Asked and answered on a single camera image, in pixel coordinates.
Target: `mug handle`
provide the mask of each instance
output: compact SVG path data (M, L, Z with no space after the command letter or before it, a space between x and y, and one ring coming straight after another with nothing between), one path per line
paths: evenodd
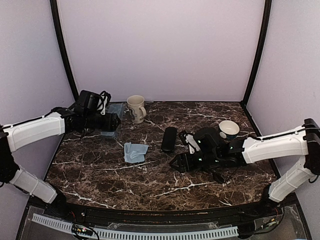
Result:
M139 109L142 111L142 116L140 117L140 120L143 119L145 116L147 116L147 111L145 107L141 106Z

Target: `ceramic mug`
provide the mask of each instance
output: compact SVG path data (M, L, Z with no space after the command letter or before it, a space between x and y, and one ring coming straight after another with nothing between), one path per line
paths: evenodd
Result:
M126 105L130 111L132 122L134 124L141 124L147 115L145 109L145 98L140 95L133 95L128 97Z
M240 128L234 121L224 120L219 123L220 137L225 140L233 140L237 137Z

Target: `black metal pole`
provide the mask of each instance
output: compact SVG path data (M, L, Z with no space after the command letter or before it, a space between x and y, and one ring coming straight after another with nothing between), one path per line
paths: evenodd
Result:
M241 105L243 107L247 106L252 89L255 84L255 80L256 80L256 76L257 76L257 72L258 72L258 68L259 68L259 64L260 64L262 52L264 50L266 36L267 36L267 30L268 30L268 24L269 24L270 12L271 12L271 4L272 4L272 0L265 0L265 2L264 2L264 11L263 11L262 24L261 24L261 29L260 29L258 45L256 47L256 52L255 52L255 56L254 56L254 61L253 61L249 81L246 86L243 100L241 101Z
M70 85L70 88L71 88L71 91L73 94L73 98L76 101L79 97L79 93L78 93L76 82L75 82L74 76L72 74L71 66L69 63L65 40L64 40L63 33L62 33L61 23L60 23L57 0L50 0L50 5L51 5L51 12L52 12L52 18L53 18L56 39L58 41L60 54L61 54L63 65L64 65L64 70L65 70L66 76L68 78L68 82L69 82L69 85Z

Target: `dark marble surface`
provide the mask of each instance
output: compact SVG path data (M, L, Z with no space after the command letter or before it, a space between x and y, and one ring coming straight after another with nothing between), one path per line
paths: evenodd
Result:
M64 192L70 203L121 210L203 210L256 202L263 188L276 177L268 160L236 168L218 169L228 178L216 183L203 171L179 173L169 166L178 153L186 152L179 138L175 152L161 152L166 127L178 132L195 132L217 127L223 120L240 126L239 137L253 134L253 128L238 103L153 102L146 103L147 117L139 125L126 111L117 139L99 132L81 138L66 134L49 169L47 181ZM145 162L126 163L124 143L147 144Z

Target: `small white bowl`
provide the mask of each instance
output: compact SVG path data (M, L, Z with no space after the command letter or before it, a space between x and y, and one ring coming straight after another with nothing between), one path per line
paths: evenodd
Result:
M233 140L240 132L240 127L234 121L224 120L219 123L220 137L225 140Z

